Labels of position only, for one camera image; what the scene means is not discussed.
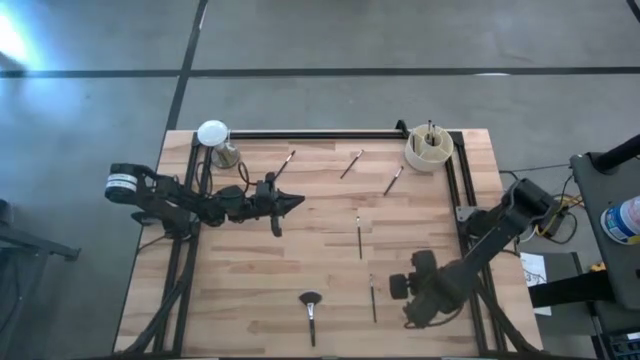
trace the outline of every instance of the wooden table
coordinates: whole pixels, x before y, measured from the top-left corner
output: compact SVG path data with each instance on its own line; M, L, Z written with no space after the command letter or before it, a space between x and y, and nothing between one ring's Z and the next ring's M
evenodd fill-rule
M167 133L159 173L183 180L192 135ZM495 206L503 189L489 133L463 130L463 135L479 206ZM392 300L388 290L390 274L412 271L409 259L415 251L433 250L439 265L460 257L444 168L417 173L404 162L401 140L234 143L252 181L277 171L296 150L277 186L305 195L306 201L281 220L281 238L272 236L268 219L202 228L183 356L477 355L468 306L444 326L406 330L404 301ZM365 153L340 180L360 149ZM404 172L383 197L400 164ZM216 190L242 184L235 168L215 170L213 178ZM356 216L361 219L363 260ZM141 244L161 234L160 227L146 228ZM138 255L115 350L129 345L157 310L170 248L170 241L161 241ZM491 267L500 305L525 338L541 348L520 260L502 253ZM377 324L372 319L370 273ZM298 300L309 289L324 297L316 308L315 348L310 345L306 308ZM484 308L483 317L492 338ZM171 321L167 335L172 337Z

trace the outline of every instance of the brush handle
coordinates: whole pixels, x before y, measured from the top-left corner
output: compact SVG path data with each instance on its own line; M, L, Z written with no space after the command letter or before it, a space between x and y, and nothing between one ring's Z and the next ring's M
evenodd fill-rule
M316 346L316 321L309 319L309 332L311 333L311 346Z

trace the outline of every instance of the white paper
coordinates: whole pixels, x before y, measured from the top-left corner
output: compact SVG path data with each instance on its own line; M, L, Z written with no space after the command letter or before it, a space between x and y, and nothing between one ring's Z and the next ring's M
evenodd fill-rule
M522 261L522 267L524 268L524 278L527 280L527 286L547 283L544 256L520 253L520 261ZM551 307L535 308L533 312L538 315L551 316Z

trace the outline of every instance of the concrete floor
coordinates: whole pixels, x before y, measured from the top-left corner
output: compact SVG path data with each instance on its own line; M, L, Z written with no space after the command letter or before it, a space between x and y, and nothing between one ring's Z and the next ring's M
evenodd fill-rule
M197 5L0 1L0 66L179 70ZM638 35L625 0L209 0L193 68L638 66ZM105 178L112 162L155 166L177 82L0 78L0 197L15 204L16 227L82 247L76 263L50 262L24 322L28 339L12 357L110 352L140 228L133 209L104 199ZM638 94L640 75L198 78L188 82L177 128L212 118L235 129L433 119L489 128L499 166L524 168L638 133ZM556 193L568 173L522 175ZM525 249L597 261L588 221L577 215L570 244ZM582 355L575 344L583 341L545 337L545 346Z

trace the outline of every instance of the white lid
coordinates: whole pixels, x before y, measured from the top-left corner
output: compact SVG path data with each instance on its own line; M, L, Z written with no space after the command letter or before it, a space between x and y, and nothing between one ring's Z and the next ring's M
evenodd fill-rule
M205 121L198 128L198 140L204 146L216 146L227 139L229 128L220 120Z

